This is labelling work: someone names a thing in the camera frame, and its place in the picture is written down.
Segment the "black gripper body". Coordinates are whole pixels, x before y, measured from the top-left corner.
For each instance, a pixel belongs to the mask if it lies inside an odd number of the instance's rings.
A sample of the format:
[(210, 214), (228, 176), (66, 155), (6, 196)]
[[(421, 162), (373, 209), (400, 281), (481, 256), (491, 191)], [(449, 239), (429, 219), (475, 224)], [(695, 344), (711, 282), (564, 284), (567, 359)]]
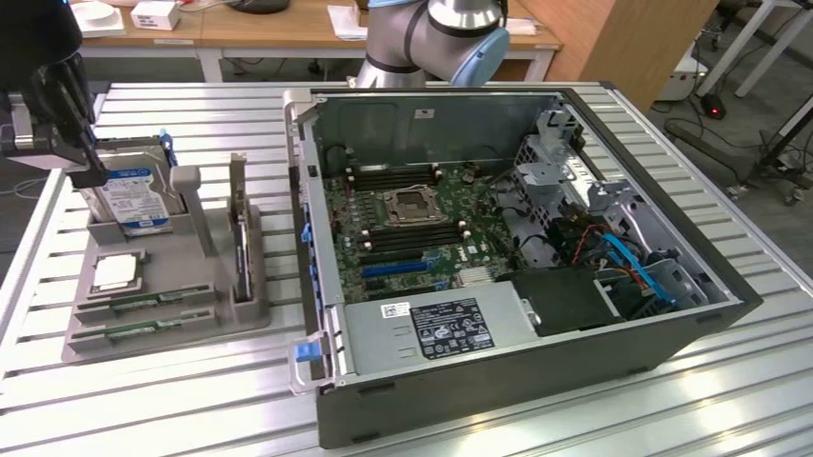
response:
[(81, 46), (68, 1), (1, 1), (1, 89), (17, 89)]

